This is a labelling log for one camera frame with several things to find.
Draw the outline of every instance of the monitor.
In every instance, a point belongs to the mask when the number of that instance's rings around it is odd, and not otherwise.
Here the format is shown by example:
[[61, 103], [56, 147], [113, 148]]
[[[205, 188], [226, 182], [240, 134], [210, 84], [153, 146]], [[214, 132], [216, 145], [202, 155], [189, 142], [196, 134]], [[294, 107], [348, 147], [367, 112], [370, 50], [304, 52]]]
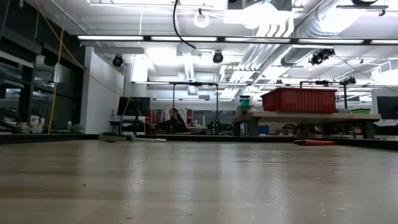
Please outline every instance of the monitor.
[[123, 113], [125, 116], [149, 116], [149, 106], [150, 97], [121, 96], [119, 99], [118, 116], [123, 116]]
[[377, 108], [381, 119], [398, 119], [398, 97], [378, 96]]

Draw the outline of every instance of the person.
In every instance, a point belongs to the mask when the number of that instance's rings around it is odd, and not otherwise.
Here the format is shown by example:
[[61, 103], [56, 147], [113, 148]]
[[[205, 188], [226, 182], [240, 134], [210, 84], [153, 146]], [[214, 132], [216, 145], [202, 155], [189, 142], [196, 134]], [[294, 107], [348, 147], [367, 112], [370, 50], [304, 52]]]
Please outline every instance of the person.
[[159, 123], [157, 127], [166, 130], [168, 133], [186, 133], [188, 129], [181, 115], [178, 113], [178, 110], [172, 108], [169, 110], [169, 114], [170, 119]]

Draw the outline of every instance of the black cable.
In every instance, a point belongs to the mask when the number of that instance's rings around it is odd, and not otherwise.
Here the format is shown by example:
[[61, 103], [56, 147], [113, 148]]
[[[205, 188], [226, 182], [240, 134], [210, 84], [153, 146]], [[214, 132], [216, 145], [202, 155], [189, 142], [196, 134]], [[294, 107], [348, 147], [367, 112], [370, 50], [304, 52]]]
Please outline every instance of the black cable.
[[385, 86], [385, 85], [380, 84], [378, 81], [374, 80], [374, 79], [371, 78], [370, 76], [365, 75], [363, 72], [361, 72], [361, 71], [359, 71], [358, 69], [354, 68], [354, 67], [353, 67], [352, 65], [350, 65], [347, 61], [345, 61], [345, 60], [343, 60], [342, 58], [340, 58], [339, 56], [337, 56], [337, 54], [335, 54], [335, 56], [336, 56], [338, 59], [340, 59], [342, 62], [344, 62], [345, 64], [347, 64], [348, 66], [350, 66], [353, 70], [355, 70], [355, 71], [359, 72], [360, 74], [362, 74], [363, 76], [365, 76], [366, 78], [369, 78], [370, 80], [374, 81], [375, 83], [379, 84], [380, 86], [383, 86], [384, 88], [387, 88], [387, 89], [389, 89], [389, 90], [391, 90], [391, 91], [394, 91], [394, 92], [398, 93], [398, 91], [396, 91], [396, 90], [394, 90], [394, 89], [392, 89], [392, 88], [389, 88], [389, 87], [387, 87], [387, 86]]
[[178, 0], [175, 0], [175, 3], [174, 3], [174, 10], [173, 10], [173, 26], [174, 26], [174, 31], [175, 31], [176, 35], [180, 38], [180, 40], [181, 40], [183, 43], [187, 44], [188, 46], [190, 46], [190, 47], [193, 48], [193, 49], [196, 49], [195, 46], [193, 46], [192, 44], [190, 44], [190, 43], [188, 43], [187, 41], [183, 40], [182, 37], [181, 37], [181, 35], [180, 35], [180, 34], [178, 33], [178, 31], [177, 31], [177, 26], [175, 25], [175, 10], [177, 9], [177, 4], [178, 4]]

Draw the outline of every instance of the red plastic bin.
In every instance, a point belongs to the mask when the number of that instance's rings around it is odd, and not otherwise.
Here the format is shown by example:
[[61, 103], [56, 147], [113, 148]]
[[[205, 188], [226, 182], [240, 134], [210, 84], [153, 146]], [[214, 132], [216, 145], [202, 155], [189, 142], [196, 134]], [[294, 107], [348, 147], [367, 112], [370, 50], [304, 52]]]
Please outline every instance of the red plastic bin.
[[261, 96], [265, 111], [335, 113], [336, 90], [277, 88]]

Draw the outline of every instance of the red object on floor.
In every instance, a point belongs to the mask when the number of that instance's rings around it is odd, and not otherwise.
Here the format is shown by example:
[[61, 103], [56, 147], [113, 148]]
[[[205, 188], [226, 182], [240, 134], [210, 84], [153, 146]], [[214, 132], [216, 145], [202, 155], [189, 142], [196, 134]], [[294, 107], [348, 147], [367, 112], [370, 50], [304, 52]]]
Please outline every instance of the red object on floor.
[[316, 141], [316, 140], [296, 140], [293, 142], [299, 146], [334, 146], [336, 145], [333, 141]]
[[261, 96], [265, 111], [336, 113], [336, 90], [277, 88]]

